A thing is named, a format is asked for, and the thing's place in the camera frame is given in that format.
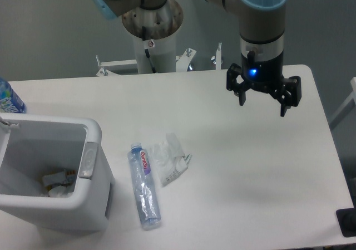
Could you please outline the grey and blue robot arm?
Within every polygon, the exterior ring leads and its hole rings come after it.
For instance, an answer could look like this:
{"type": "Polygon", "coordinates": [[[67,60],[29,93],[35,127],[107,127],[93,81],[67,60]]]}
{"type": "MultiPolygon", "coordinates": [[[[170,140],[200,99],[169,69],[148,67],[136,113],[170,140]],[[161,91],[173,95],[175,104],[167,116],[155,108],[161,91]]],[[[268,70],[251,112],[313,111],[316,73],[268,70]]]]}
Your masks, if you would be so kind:
{"type": "MultiPolygon", "coordinates": [[[[183,22],[183,11],[175,0],[93,0],[107,19],[121,18],[137,41],[139,73],[176,71],[172,39],[183,22]]],[[[285,5],[287,0],[204,0],[216,4],[239,19],[241,64],[230,65],[226,88],[239,99],[254,90],[269,94],[280,105],[281,115],[301,100],[299,76],[283,76],[285,5]]]]}

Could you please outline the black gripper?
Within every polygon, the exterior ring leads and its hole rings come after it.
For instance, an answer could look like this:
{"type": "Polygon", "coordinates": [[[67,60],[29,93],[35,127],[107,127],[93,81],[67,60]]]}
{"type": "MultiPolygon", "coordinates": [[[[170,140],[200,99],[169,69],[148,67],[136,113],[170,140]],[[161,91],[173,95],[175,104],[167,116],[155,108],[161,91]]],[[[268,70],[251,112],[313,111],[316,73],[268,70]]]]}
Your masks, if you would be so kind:
{"type": "Polygon", "coordinates": [[[271,42],[251,42],[240,39],[242,68],[232,63],[226,72],[226,89],[239,98],[239,105],[246,101],[246,92],[272,91],[280,103],[280,116],[297,107],[301,100],[301,77],[285,78],[283,70],[284,37],[271,42]]]}

